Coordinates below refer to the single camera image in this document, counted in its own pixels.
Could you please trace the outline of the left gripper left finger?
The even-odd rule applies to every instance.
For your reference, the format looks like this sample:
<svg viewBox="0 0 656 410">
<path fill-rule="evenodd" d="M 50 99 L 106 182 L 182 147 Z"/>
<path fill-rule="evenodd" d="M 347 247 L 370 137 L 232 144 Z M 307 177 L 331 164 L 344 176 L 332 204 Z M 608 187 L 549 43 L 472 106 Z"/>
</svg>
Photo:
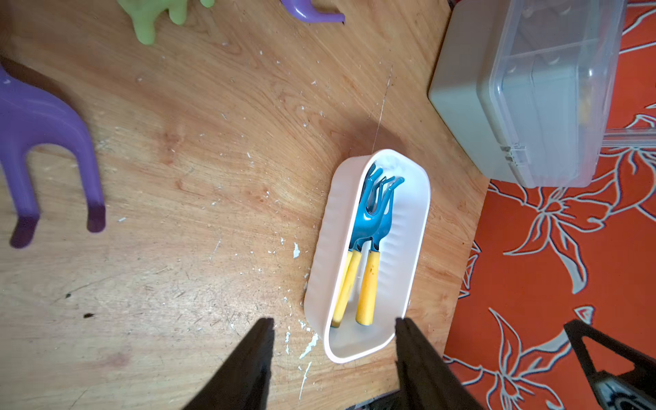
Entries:
<svg viewBox="0 0 656 410">
<path fill-rule="evenodd" d="M 265 409 L 272 377 L 274 319 L 261 318 L 186 409 Z"/>
</svg>

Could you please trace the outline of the white plastic storage box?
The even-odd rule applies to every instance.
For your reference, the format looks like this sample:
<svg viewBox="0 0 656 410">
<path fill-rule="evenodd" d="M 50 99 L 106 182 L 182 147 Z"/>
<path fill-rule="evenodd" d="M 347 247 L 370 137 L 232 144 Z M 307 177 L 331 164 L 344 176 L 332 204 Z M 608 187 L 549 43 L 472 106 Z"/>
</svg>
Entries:
<svg viewBox="0 0 656 410">
<path fill-rule="evenodd" d="M 417 163 L 394 150 L 352 157 L 332 177 L 304 299 L 336 364 L 382 350 L 406 314 L 431 201 Z"/>
</svg>

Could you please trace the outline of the blue claw rake yellow handle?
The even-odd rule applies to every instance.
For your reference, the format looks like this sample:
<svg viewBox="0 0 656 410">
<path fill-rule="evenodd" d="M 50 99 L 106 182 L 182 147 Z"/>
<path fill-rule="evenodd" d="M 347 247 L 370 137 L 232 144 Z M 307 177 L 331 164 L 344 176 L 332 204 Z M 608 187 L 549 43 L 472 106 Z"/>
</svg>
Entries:
<svg viewBox="0 0 656 410">
<path fill-rule="evenodd" d="M 361 245 L 358 245 L 358 242 L 361 242 L 362 239 L 371 237 L 375 232 L 375 224 L 379 220 L 379 217 L 374 216 L 377 203 L 375 192 L 378 189 L 376 180 L 382 175 L 382 173 L 383 171 L 378 169 L 375 164 L 372 164 L 367 171 L 367 176 L 360 196 L 360 202 L 358 204 L 355 225 L 350 239 L 350 246 L 348 246 L 343 282 L 340 287 L 338 302 L 331 320 L 331 326 L 333 328 L 339 328 L 341 326 L 355 284 L 355 277 L 361 259 L 361 250 L 357 249 L 361 248 Z"/>
</svg>

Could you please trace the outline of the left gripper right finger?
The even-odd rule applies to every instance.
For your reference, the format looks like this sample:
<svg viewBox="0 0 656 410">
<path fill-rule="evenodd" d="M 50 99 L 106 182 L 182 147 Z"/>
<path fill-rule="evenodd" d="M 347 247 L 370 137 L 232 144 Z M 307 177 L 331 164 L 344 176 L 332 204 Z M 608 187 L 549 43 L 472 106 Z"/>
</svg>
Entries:
<svg viewBox="0 0 656 410">
<path fill-rule="evenodd" d="M 395 330 L 402 409 L 482 407 L 411 319 L 396 319 Z"/>
</svg>

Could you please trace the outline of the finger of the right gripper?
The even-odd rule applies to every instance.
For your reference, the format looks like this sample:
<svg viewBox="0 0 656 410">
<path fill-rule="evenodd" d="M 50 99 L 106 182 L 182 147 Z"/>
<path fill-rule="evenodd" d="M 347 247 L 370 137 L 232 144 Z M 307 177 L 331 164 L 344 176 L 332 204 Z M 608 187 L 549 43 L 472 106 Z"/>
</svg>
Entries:
<svg viewBox="0 0 656 410">
<path fill-rule="evenodd" d="M 597 400 L 653 400 L 655 360 L 579 319 L 565 334 Z"/>
</svg>

